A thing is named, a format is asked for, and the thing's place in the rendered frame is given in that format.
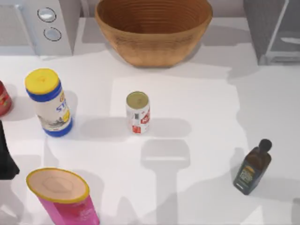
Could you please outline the red and white can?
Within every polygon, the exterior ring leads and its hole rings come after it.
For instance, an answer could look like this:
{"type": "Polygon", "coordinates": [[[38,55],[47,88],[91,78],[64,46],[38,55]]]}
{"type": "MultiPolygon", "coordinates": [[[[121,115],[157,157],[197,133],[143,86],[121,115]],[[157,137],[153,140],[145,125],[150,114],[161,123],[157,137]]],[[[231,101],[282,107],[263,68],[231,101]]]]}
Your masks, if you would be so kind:
{"type": "Polygon", "coordinates": [[[133,134],[143,134],[150,125],[150,100],[142,91],[134,91],[126,98],[127,124],[133,134]]]}

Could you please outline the brown woven basket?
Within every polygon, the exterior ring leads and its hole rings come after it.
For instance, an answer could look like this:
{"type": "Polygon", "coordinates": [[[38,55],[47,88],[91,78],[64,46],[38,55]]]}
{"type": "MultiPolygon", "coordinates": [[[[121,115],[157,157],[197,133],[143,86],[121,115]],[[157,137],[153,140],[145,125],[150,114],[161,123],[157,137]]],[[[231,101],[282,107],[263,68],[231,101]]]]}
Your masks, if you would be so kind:
{"type": "Polygon", "coordinates": [[[135,67],[169,68],[184,60],[213,16],[208,0],[100,0],[95,19],[110,46],[135,67]]]}

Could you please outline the white bottle with yellow lid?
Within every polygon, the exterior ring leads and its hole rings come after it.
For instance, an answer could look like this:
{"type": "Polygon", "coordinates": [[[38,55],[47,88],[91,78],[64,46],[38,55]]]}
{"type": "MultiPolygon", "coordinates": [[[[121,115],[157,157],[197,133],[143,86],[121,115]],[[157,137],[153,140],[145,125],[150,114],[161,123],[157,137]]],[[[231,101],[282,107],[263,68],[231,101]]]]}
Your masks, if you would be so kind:
{"type": "Polygon", "coordinates": [[[43,130],[52,137],[66,135],[73,120],[57,73],[49,68],[35,69],[24,83],[43,130]]]}

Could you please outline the dark green bottle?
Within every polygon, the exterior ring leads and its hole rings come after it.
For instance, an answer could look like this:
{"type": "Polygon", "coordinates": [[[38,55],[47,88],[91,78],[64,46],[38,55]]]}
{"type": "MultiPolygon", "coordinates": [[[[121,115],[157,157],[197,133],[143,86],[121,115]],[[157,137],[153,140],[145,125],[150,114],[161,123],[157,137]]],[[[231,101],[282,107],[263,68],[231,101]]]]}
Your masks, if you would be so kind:
{"type": "Polygon", "coordinates": [[[233,185],[244,195],[249,195],[258,185],[271,163],[272,142],[262,139],[244,158],[233,185]]]}

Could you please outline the pink canister with yellow rim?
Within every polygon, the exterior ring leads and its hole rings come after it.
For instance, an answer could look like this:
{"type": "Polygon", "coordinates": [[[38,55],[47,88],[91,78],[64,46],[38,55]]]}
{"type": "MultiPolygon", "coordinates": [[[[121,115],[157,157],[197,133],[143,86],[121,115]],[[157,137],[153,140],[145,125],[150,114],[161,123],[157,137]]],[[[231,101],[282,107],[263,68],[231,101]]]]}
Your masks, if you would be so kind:
{"type": "Polygon", "coordinates": [[[27,175],[26,183],[55,225],[100,225],[89,185],[78,174],[40,168],[27,175]]]}

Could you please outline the round microwave knob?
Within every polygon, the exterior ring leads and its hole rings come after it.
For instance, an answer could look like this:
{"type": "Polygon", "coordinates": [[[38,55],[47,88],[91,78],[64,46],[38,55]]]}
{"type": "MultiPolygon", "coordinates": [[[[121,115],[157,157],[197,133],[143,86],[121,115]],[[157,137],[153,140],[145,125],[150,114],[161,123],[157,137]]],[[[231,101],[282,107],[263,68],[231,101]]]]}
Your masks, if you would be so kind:
{"type": "Polygon", "coordinates": [[[52,41],[52,42],[57,42],[62,38],[61,32],[54,27],[44,29],[43,34],[47,40],[52,41]]]}
{"type": "Polygon", "coordinates": [[[57,18],[55,11],[49,7],[38,9],[37,15],[39,19],[45,23],[52,23],[57,18]]]}

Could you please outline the pale microwave oven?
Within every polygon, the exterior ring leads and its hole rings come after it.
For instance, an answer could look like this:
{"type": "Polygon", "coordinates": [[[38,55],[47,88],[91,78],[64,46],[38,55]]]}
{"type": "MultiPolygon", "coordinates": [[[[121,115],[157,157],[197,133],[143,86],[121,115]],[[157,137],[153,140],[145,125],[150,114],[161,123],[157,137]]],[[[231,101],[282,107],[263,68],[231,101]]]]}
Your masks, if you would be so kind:
{"type": "Polygon", "coordinates": [[[81,10],[80,0],[0,0],[0,55],[72,55],[81,10]],[[41,21],[41,8],[53,9],[56,20],[41,21]],[[44,37],[44,29],[50,27],[61,32],[59,41],[44,37]]]}

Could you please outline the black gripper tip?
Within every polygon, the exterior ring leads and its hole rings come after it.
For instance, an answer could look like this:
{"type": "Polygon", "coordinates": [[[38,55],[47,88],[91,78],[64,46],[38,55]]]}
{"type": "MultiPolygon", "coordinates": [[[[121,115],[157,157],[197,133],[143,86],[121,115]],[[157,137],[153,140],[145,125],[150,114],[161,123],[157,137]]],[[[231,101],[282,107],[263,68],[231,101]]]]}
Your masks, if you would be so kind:
{"type": "Polygon", "coordinates": [[[0,120],[0,180],[12,180],[20,173],[20,169],[11,157],[2,121],[0,120]]]}

